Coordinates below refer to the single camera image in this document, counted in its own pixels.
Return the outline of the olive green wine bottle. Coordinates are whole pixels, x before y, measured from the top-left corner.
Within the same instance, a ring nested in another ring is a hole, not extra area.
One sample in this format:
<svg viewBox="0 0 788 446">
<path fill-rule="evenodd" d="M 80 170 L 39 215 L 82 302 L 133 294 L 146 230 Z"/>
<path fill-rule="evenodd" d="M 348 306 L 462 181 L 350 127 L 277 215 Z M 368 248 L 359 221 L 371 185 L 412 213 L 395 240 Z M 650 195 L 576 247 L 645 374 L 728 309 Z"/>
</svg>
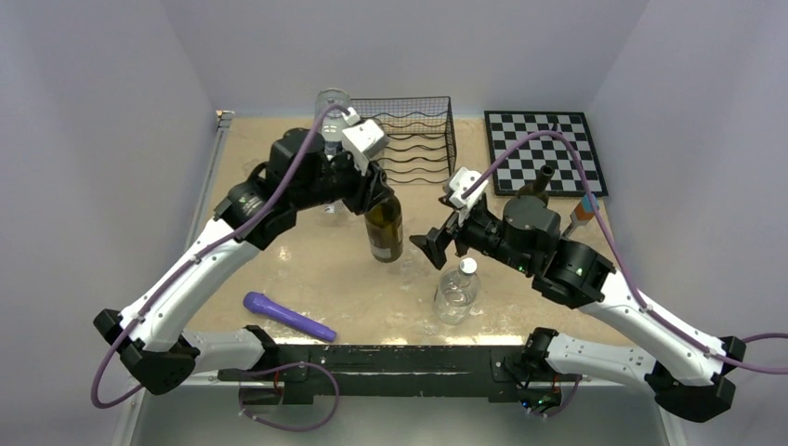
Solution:
<svg viewBox="0 0 788 446">
<path fill-rule="evenodd" d="M 364 222 L 373 257 L 383 263 L 398 260 L 403 252 L 402 210 L 396 196 L 376 205 L 364 214 Z"/>
</svg>

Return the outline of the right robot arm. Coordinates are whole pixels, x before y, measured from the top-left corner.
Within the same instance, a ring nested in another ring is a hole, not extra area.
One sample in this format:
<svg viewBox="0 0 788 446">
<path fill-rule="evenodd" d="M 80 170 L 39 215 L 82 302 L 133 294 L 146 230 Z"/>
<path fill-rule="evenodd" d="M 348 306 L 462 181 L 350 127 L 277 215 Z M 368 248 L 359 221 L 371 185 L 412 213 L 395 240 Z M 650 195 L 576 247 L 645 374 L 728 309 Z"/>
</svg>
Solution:
<svg viewBox="0 0 788 446">
<path fill-rule="evenodd" d="M 560 217 L 543 200 L 519 196 L 495 216 L 485 199 L 454 210 L 439 227 L 414 235 L 437 269 L 446 250 L 475 250 L 523 274 L 542 297 L 602 321 L 631 341 L 599 344 L 540 327 L 528 337 L 514 373 L 524 378 L 593 376 L 642 389 L 667 412 L 703 423 L 730 409 L 736 387 L 729 372 L 746 351 L 734 336 L 696 330 L 643 294 L 592 247 L 563 237 Z"/>
</svg>

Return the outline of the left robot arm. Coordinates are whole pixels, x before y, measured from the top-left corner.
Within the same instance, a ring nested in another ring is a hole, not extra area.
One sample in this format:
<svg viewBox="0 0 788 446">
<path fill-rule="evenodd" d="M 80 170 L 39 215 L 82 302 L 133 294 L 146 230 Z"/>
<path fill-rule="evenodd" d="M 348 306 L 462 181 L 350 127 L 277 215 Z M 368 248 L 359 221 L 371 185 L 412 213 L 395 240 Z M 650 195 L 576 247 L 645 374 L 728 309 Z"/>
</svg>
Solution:
<svg viewBox="0 0 788 446">
<path fill-rule="evenodd" d="M 236 369 L 264 380 L 277 367 L 277 346 L 261 328 L 201 333 L 188 322 L 238 269 L 296 225 L 300 211 L 340 201 L 361 215 L 391 197 L 376 155 L 388 143 L 372 121 L 342 133 L 328 157 L 320 134 L 292 128 L 275 140 L 269 158 L 233 186 L 194 244 L 132 305 L 104 309 L 94 324 L 126 370 L 151 394 L 162 395 L 189 376 Z"/>
</svg>

